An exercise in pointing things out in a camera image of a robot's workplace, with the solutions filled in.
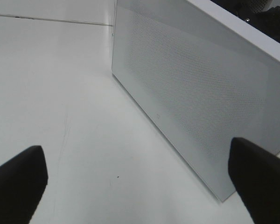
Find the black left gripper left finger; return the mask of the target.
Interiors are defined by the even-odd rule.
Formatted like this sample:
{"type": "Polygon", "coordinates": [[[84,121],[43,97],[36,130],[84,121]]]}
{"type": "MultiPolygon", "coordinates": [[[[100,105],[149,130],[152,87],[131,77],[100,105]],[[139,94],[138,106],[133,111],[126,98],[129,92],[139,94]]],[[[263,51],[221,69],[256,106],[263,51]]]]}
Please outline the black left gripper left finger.
{"type": "Polygon", "coordinates": [[[0,224],[28,224],[48,184],[43,148],[31,146],[0,166],[0,224]]]}

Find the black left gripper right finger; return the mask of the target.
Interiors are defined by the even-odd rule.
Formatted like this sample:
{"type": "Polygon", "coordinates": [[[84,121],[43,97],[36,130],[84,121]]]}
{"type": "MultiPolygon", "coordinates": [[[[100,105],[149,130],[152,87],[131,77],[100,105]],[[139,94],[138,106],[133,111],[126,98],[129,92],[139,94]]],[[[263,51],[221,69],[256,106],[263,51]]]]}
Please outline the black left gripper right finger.
{"type": "Polygon", "coordinates": [[[255,224],[280,224],[280,158],[251,141],[231,140],[228,174],[255,224]]]}

